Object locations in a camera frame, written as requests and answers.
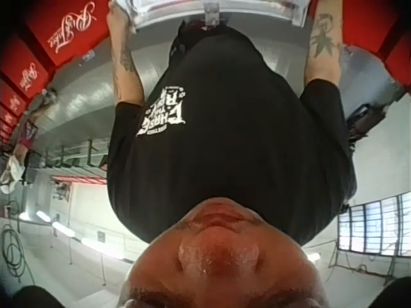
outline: fluorescent light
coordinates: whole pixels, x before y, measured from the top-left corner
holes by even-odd
[[[321,256],[319,253],[311,253],[309,255],[307,255],[308,260],[310,260],[311,262],[315,262],[321,259]]]
[[[38,217],[40,217],[41,219],[43,219],[46,223],[49,223],[51,221],[51,218],[49,216],[47,216],[45,213],[43,213],[41,210],[38,211],[36,213],[36,215],[38,215]]]
[[[97,242],[93,241],[92,239],[82,239],[82,244],[96,250],[97,252],[100,252],[102,254],[108,255],[109,257],[115,258],[115,259],[124,259],[124,255],[120,252],[116,252],[113,248],[107,247],[105,243],[102,242]]]
[[[66,226],[62,225],[61,223],[58,223],[55,221],[51,225],[53,226],[53,228],[57,229],[58,231],[60,231],[61,233],[65,234],[68,237],[74,237],[76,235],[76,233],[73,230],[68,229]]]
[[[25,220],[25,221],[31,220],[31,218],[30,218],[30,216],[29,216],[29,214],[28,214],[27,212],[21,213],[21,214],[19,215],[19,218],[20,218],[21,220]]]

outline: barred window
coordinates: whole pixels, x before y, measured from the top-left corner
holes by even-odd
[[[411,192],[356,205],[339,215],[338,249],[411,257]]]

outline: hand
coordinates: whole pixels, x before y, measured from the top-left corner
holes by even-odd
[[[130,19],[123,9],[115,2],[109,2],[110,11],[107,14],[107,25],[111,37],[122,37],[128,33]]]

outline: tattooed arm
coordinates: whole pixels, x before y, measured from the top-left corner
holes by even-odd
[[[115,3],[107,16],[110,30],[113,88],[116,104],[120,101],[144,105],[144,89],[127,47],[128,17]]]
[[[314,79],[338,86],[341,77],[342,1],[319,0],[310,38],[304,83]]]

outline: man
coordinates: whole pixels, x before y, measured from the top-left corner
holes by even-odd
[[[338,91],[342,0],[318,2],[300,98],[241,33],[183,23],[145,100],[128,19],[112,4],[107,22],[109,198],[150,243],[119,307],[327,307],[301,245],[354,180]]]
[[[42,102],[24,122],[19,141],[8,158],[6,168],[0,176],[0,190],[2,193],[11,194],[19,180],[24,179],[24,174],[30,160],[30,149],[33,146],[38,128],[36,124],[45,115],[57,100],[57,92],[50,89],[44,93]]]

